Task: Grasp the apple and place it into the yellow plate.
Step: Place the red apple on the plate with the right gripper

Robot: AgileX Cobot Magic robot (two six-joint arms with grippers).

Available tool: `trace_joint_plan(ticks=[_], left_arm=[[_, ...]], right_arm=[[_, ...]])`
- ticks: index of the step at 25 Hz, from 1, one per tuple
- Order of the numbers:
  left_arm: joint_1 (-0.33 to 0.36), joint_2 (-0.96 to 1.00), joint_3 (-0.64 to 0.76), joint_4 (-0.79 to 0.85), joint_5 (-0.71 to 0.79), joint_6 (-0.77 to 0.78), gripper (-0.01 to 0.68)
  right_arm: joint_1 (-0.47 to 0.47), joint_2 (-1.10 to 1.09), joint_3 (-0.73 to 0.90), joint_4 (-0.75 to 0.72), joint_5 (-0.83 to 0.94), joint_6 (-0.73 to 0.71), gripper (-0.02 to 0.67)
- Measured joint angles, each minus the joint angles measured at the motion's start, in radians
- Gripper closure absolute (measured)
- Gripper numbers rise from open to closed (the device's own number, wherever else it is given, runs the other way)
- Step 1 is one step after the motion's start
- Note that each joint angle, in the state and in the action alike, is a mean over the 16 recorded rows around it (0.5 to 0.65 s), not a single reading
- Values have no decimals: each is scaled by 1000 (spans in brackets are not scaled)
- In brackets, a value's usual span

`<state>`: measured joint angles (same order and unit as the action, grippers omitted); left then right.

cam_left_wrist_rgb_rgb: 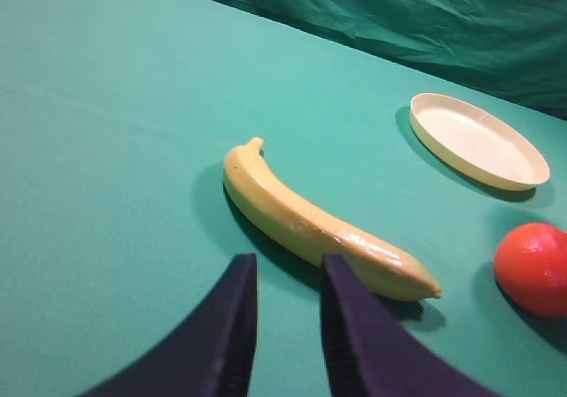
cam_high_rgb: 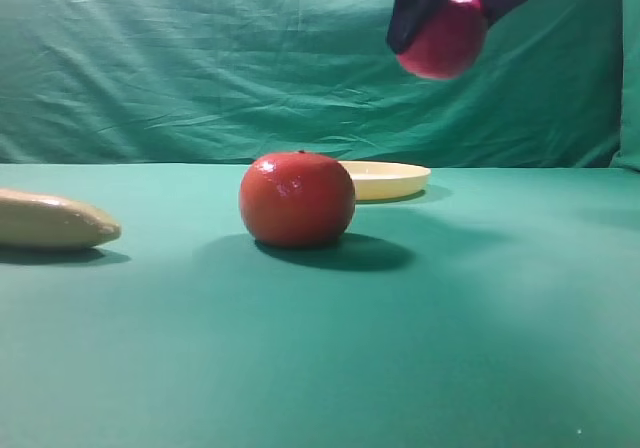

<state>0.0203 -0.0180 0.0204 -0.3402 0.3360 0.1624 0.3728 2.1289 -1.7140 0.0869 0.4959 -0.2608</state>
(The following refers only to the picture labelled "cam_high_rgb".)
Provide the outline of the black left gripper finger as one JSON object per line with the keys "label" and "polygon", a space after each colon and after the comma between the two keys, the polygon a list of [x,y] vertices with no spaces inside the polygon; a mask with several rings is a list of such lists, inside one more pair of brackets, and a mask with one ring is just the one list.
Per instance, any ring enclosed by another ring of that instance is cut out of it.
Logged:
{"label": "black left gripper finger", "polygon": [[405,53],[421,30],[446,5],[448,0],[394,0],[386,34],[393,53]]}

